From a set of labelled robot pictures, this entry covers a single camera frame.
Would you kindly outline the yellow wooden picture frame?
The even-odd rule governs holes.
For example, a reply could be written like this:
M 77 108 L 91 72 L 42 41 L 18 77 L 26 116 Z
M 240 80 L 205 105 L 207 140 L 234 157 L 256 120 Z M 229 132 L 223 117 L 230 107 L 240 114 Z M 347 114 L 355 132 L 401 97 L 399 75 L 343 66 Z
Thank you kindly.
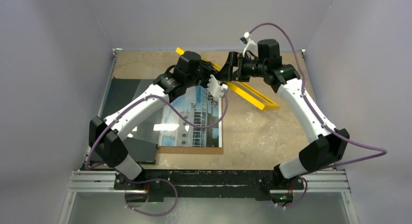
M 180 57 L 177 64 L 173 67 L 172 77 L 182 85 L 182 90 L 197 86 L 196 71 L 199 67 L 200 60 L 202 60 L 200 55 L 192 51 L 184 51 L 181 48 L 176 48 L 176 53 L 178 53 Z M 212 64 L 218 71 L 221 69 L 218 65 Z M 209 83 L 205 88 L 210 93 L 215 91 L 221 93 L 224 84 L 228 86 L 228 89 L 234 91 L 260 110 L 277 110 L 280 108 L 279 104 L 244 82 L 222 82 L 216 79 L 216 75 L 211 75 Z

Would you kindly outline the building and sky photo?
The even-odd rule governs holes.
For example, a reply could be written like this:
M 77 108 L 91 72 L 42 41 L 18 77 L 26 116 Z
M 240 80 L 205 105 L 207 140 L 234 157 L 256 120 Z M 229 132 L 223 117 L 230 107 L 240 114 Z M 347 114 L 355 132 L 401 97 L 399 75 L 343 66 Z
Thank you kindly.
M 222 147 L 221 103 L 201 86 L 188 88 L 163 108 L 162 122 L 154 125 L 159 146 Z

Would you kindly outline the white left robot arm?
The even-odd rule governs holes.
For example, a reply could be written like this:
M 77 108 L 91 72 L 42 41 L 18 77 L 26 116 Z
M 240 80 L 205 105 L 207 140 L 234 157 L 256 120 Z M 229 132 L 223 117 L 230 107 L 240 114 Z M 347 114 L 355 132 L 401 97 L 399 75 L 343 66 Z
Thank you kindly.
M 202 86 L 214 98 L 222 98 L 228 86 L 217 79 L 211 62 L 186 51 L 176 64 L 158 75 L 143 93 L 115 113 L 89 122 L 89 155 L 97 154 L 103 164 L 126 177 L 126 184 L 137 190 L 145 183 L 144 169 L 130 156 L 124 140 L 132 129 L 164 106 L 170 106 L 190 87 Z

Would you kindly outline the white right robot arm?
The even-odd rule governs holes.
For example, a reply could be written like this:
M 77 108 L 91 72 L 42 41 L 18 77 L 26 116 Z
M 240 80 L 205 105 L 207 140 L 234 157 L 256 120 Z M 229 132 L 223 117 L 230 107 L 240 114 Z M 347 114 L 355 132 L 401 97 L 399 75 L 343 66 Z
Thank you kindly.
M 279 43 L 264 39 L 257 43 L 257 56 L 231 51 L 217 79 L 222 82 L 248 82 L 263 78 L 272 90 L 292 109 L 309 142 L 297 157 L 278 164 L 273 170 L 273 183 L 283 189 L 292 179 L 323 169 L 342 159 L 349 138 L 346 129 L 338 129 L 325 117 L 304 86 L 304 79 L 291 64 L 283 64 Z

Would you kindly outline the black flat box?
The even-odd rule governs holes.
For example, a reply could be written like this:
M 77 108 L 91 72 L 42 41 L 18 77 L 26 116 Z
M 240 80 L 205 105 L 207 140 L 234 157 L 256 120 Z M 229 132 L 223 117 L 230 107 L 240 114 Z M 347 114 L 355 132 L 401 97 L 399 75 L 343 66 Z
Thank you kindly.
M 101 116 L 107 117 L 119 111 L 132 100 L 138 98 L 151 83 L 151 79 L 113 78 Z M 156 163 L 160 132 L 154 131 L 154 125 L 161 123 L 162 113 L 163 109 L 161 108 L 151 114 L 123 141 L 128 153 L 135 161 L 142 164 Z

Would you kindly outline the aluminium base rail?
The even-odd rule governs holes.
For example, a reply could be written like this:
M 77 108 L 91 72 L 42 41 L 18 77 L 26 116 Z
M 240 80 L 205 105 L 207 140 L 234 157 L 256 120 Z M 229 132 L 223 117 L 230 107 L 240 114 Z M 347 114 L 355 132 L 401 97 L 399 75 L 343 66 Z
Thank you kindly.
M 148 170 L 144 180 L 144 184 L 134 184 L 114 171 L 75 171 L 69 191 L 139 194 L 150 202 L 175 196 L 291 202 L 303 193 L 350 191 L 343 171 L 319 171 L 281 185 L 275 185 L 269 170 Z

